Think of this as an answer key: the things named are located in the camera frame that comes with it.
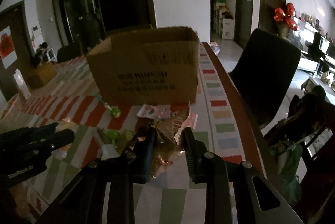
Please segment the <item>dark biscuit packet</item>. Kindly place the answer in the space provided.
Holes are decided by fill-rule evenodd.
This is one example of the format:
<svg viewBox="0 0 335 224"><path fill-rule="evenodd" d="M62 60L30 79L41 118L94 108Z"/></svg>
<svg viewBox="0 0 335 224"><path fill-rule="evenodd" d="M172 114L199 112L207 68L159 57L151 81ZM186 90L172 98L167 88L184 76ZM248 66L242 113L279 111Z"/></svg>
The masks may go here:
<svg viewBox="0 0 335 224"><path fill-rule="evenodd" d="M189 109L173 112L171 117L160 122L157 126L157 141L154 165L151 176L153 179L167 171L183 154L182 131L189 127L196 128L198 115Z"/></svg>

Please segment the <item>pink snack packet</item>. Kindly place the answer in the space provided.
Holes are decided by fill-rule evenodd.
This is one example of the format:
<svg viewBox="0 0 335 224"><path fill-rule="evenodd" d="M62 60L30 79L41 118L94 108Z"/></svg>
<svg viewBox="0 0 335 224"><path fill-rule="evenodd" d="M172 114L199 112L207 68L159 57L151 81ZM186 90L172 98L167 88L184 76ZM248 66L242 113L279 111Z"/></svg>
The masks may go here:
<svg viewBox="0 0 335 224"><path fill-rule="evenodd" d="M137 113L137 116L139 118L166 120L171 118L172 112L160 106L152 106L144 104Z"/></svg>

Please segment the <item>green lollipop with stick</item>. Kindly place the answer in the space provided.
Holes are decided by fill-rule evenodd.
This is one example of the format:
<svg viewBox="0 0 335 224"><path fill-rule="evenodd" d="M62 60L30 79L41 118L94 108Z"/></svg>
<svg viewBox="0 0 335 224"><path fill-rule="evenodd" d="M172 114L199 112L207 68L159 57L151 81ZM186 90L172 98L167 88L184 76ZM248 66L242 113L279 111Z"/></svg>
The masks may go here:
<svg viewBox="0 0 335 224"><path fill-rule="evenodd" d="M110 115L113 118L119 118L121 116L121 110L118 107L111 107L107 102L105 102L99 95L94 95L98 101L100 101L103 106L109 110Z"/></svg>

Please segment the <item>colourful striped tablecloth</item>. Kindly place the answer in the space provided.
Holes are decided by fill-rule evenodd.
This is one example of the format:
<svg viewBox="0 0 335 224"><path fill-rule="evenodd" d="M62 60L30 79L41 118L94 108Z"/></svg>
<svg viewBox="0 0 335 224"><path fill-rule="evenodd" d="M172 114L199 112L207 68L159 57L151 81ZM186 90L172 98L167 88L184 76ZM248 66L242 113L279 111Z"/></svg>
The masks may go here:
<svg viewBox="0 0 335 224"><path fill-rule="evenodd" d="M258 132L226 70L208 44L200 48L198 91L190 105L198 117L194 136L208 150L225 161L251 161L263 171L262 160L254 135ZM1 132L21 127L40 127L69 120L74 142L46 160L46 170L9 190L12 217L4 223L35 223L61 191L108 144L118 148L140 127L153 121L140 118L139 106L121 106L120 117L113 118L98 101L99 92L84 57L62 63L57 75L30 98L14 95L1 117ZM134 187L135 221L137 223L202 223L206 186L194 184L188 177L186 160L179 155L167 163L165 170L150 183Z"/></svg>

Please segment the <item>brown cardboard box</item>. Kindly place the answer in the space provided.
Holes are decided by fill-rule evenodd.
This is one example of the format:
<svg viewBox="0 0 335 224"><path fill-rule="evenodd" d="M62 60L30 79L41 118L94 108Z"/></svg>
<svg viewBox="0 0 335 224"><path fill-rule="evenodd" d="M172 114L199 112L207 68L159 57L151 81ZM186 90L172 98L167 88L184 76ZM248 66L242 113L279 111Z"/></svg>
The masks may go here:
<svg viewBox="0 0 335 224"><path fill-rule="evenodd" d="M102 99L109 105L194 103L199 38L190 27L114 34L86 56Z"/></svg>

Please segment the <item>black chair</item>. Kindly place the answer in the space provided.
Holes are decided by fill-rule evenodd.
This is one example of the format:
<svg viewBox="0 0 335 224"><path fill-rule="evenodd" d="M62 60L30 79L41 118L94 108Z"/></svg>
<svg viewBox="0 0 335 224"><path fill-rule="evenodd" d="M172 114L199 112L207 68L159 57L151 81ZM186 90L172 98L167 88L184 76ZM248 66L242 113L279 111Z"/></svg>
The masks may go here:
<svg viewBox="0 0 335 224"><path fill-rule="evenodd" d="M301 58L287 40L255 29L229 76L258 126L275 118Z"/></svg>

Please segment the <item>red bow balloon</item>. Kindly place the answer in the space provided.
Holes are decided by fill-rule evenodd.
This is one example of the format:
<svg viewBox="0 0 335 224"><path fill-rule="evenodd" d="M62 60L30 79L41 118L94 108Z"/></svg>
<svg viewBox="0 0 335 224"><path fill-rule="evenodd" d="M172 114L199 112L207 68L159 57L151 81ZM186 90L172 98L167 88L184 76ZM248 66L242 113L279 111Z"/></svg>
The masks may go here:
<svg viewBox="0 0 335 224"><path fill-rule="evenodd" d="M296 16L296 10L292 3L287 3L285 10L278 7L274 10L274 20L276 22L284 22L287 27L293 31L298 30L298 25L293 17Z"/></svg>

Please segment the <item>red and white wall picture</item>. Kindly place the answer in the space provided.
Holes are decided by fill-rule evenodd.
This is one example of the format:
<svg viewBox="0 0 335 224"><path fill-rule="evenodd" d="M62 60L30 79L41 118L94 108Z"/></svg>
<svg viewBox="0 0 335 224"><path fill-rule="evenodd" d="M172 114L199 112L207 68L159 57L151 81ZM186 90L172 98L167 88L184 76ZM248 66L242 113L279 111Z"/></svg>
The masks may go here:
<svg viewBox="0 0 335 224"><path fill-rule="evenodd" d="M13 37L9 26L1 31L0 55L5 69L17 60Z"/></svg>

